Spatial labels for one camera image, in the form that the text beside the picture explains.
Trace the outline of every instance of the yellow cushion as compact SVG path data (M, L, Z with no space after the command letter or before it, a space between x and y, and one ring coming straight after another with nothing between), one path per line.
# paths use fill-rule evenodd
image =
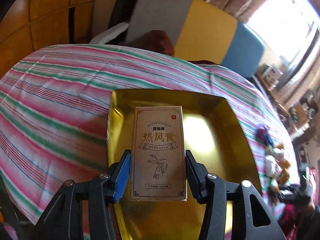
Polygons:
M174 56L220 64L236 27L237 20L231 15L202 0L193 0L175 45Z

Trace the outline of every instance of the bed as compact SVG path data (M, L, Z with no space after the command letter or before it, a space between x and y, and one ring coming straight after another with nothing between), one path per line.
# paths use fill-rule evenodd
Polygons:
M35 224L67 179L90 180L108 167L107 116L115 89L186 90L225 97L248 140L267 203L259 123L284 143L290 182L299 176L290 137L276 112L245 78L219 65L129 47L56 45L33 52L0 80L0 175L12 202ZM271 206L278 217L283 206Z

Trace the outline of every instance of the gold tray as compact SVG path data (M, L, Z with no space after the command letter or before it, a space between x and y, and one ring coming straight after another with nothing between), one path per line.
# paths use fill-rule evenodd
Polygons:
M174 90L115 90L108 117L108 163L118 162L131 149L134 108L182 106L185 148L209 172L226 181L250 180L261 193L257 168L239 122L222 97ZM188 200L143 202L130 200L129 183L115 204L123 240L198 239L205 205L188 186ZM232 202L227 203L226 229L232 228Z

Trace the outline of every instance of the hand illustration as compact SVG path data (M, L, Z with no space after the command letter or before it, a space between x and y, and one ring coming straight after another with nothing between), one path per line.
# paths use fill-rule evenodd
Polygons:
M167 168L168 168L168 164L166 164L166 166L164 166L164 162L160 162L160 161L164 161L165 159L159 159L155 156L155 155L150 155L151 157L155 158L156 161L148 161L148 163L154 163L154 164L158 164L155 174L153 175L153 178L155 179L159 179L159 175L162 173L163 174L166 172Z
M155 179L159 179L159 175L162 173L163 174L163 169L164 169L164 163L160 163L158 164L157 168L156 168L156 171L155 171L155 174L153 175L153 177Z

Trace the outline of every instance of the blue gripper pad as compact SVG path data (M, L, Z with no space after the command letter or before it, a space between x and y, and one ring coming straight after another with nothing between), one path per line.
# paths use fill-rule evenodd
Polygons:
M119 199L122 198L125 186L130 174L130 162L131 162L131 153L127 155L122 165L122 169L119 172L118 178L115 183L115 193L113 194L113 199L115 203L119 202Z

